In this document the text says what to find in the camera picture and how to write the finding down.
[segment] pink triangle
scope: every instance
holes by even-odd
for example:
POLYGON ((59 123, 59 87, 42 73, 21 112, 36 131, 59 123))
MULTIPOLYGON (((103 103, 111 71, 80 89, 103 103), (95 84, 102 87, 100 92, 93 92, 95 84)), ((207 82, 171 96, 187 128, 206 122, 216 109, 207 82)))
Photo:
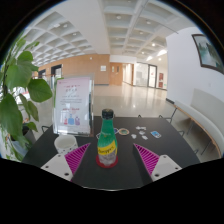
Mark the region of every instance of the pink triangle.
POLYGON ((77 149, 74 149, 65 155, 65 159, 66 159, 73 174, 78 169, 78 167, 82 161, 82 158, 86 152, 86 149, 89 147, 89 145, 90 145, 90 143, 82 145, 82 146, 78 147, 77 149))
POLYGON ((159 155, 157 155, 156 153, 150 151, 149 149, 147 149, 143 146, 137 145, 135 143, 134 143, 134 146, 137 149, 146 170, 148 171, 149 175, 151 176, 153 170, 155 169, 156 164, 158 163, 159 155))

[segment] coffered ceiling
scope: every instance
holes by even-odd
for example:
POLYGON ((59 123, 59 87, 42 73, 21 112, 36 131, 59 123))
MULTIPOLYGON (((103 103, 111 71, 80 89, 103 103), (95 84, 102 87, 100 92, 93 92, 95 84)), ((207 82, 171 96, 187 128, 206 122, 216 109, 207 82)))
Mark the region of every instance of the coffered ceiling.
POLYGON ((166 37, 195 24, 157 0, 67 0, 25 29, 34 64, 84 54, 127 55, 147 60, 166 52, 166 37))

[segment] table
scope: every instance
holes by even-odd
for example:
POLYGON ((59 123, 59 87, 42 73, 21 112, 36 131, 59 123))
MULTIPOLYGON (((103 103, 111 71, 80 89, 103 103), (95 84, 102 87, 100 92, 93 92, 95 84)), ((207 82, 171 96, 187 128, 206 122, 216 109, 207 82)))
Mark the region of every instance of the table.
MULTIPOLYGON (((91 143, 83 160, 72 178, 72 182, 85 188, 91 189, 134 189, 140 188, 152 182, 143 162, 134 147, 133 143, 141 145, 158 155, 168 155, 181 168, 198 164, 197 156, 176 131, 176 129, 163 118, 136 118, 136 117, 115 117, 114 128, 127 128, 130 134, 123 136, 116 134, 118 143, 118 163, 110 169, 97 165, 97 138, 76 136, 78 146, 91 143), (147 140, 139 134, 136 127, 146 127, 147 140), (154 138, 150 132, 158 131, 162 137, 154 138)), ((94 116, 94 136, 101 130, 102 118, 94 116)), ((57 154, 54 147, 54 140, 58 137, 53 133, 51 126, 33 145, 23 159, 23 163, 42 167, 53 156, 57 154)))

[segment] floor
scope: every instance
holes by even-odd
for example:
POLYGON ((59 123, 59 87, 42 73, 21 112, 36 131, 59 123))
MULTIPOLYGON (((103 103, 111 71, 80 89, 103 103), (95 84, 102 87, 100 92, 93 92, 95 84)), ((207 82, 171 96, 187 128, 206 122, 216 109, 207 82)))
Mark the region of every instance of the floor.
MULTIPOLYGON (((166 101, 166 95, 166 90, 132 87, 126 83, 123 83, 122 86, 96 85, 94 87, 93 113, 100 116, 102 109, 111 108, 117 117, 137 117, 138 115, 142 117, 159 117, 159 115, 171 117, 174 107, 166 101)), ((34 135, 38 139, 43 134, 41 126, 52 125, 52 99, 35 104, 39 111, 39 122, 35 122, 38 133, 34 131, 34 135)), ((219 158, 218 152, 212 144, 201 155, 209 142, 209 137, 197 125, 194 125, 187 135, 186 131, 189 129, 191 121, 185 114, 177 110, 171 125, 178 131, 185 131, 183 138, 193 151, 198 150, 196 155, 200 162, 219 158)))

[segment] sign holder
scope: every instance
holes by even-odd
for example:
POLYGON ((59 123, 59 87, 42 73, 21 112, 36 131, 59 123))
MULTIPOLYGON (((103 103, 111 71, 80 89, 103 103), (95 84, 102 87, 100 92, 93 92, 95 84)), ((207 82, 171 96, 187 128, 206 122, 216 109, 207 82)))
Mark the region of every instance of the sign holder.
POLYGON ((93 137, 94 74, 76 75, 55 81, 53 132, 93 137))

